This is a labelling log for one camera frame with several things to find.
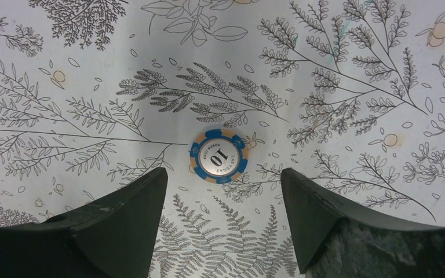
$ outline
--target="poker chip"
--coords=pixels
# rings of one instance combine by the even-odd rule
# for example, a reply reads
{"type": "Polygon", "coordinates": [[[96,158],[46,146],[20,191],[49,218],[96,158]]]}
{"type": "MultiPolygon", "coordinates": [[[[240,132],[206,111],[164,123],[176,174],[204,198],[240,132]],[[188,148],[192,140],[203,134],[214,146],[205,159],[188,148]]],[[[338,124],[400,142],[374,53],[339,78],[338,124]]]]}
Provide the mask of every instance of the poker chip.
{"type": "Polygon", "coordinates": [[[248,150],[234,132],[212,129],[199,135],[192,144],[190,163],[203,180],[225,184],[243,173],[248,164],[248,150]]]}

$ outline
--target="botanical print tablecloth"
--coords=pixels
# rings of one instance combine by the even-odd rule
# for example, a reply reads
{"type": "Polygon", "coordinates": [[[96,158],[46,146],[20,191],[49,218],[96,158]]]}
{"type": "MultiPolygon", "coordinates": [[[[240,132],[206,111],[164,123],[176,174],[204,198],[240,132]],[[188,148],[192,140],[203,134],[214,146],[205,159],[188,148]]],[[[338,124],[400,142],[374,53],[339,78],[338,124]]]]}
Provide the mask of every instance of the botanical print tablecloth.
{"type": "Polygon", "coordinates": [[[155,167],[153,278],[299,276],[286,167],[445,225],[445,1],[0,0],[0,226],[155,167]],[[188,156],[214,127],[250,152],[222,186],[188,156]]]}

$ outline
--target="blue and orange poker chip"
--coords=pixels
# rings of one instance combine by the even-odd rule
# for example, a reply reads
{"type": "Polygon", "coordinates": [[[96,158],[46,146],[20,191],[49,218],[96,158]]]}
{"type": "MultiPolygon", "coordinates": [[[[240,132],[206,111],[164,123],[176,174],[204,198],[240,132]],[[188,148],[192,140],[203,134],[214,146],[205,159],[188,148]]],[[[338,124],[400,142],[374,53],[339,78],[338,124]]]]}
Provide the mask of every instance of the blue and orange poker chip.
{"type": "Polygon", "coordinates": [[[225,184],[243,173],[248,164],[248,150],[234,132],[212,129],[199,135],[192,144],[190,163],[203,180],[225,184]]]}

